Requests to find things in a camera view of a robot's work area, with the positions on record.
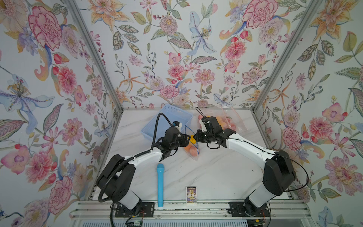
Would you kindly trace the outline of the clear blue zip-top bag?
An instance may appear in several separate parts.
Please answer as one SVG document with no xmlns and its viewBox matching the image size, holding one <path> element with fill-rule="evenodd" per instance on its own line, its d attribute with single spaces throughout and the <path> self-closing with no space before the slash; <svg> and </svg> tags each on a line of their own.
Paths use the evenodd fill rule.
<svg viewBox="0 0 363 227">
<path fill-rule="evenodd" d="M 189 140 L 189 144 L 184 147 L 184 151 L 187 155 L 195 161 L 198 161 L 200 155 L 200 146 L 198 142 L 194 139 L 195 132 L 188 126 L 185 126 L 184 134 L 189 135 L 191 138 Z"/>
</svg>

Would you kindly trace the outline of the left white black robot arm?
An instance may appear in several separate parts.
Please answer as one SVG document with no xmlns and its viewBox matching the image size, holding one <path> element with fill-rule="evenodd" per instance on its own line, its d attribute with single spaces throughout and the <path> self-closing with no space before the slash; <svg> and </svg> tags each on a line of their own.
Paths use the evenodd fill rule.
<svg viewBox="0 0 363 227">
<path fill-rule="evenodd" d="M 165 135 L 157 140 L 160 117 L 164 117 L 170 127 L 165 131 Z M 173 150 L 187 147 L 191 137 L 181 133 L 181 128 L 181 122 L 170 122 L 165 114 L 158 114 L 150 149 L 128 157 L 114 155 L 104 167 L 96 181 L 96 186 L 101 190 L 98 202 L 111 201 L 115 205 L 125 207 L 135 215 L 138 214 L 141 211 L 142 199 L 130 190 L 134 174 L 138 168 L 159 163 L 172 156 Z"/>
</svg>

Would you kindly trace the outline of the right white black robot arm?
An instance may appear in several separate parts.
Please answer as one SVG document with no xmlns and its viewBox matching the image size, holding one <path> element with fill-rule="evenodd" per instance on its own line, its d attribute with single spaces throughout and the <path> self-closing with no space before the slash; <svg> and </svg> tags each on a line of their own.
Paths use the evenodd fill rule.
<svg viewBox="0 0 363 227">
<path fill-rule="evenodd" d="M 272 151 L 245 139 L 230 128 L 223 129 L 214 116 L 203 116 L 199 123 L 201 129 L 193 136 L 196 142 L 216 144 L 236 151 L 263 171 L 262 184 L 244 200 L 242 210 L 245 216 L 257 216 L 257 212 L 270 200 L 289 191 L 288 187 L 296 180 L 293 163 L 297 162 L 285 151 Z"/>
</svg>

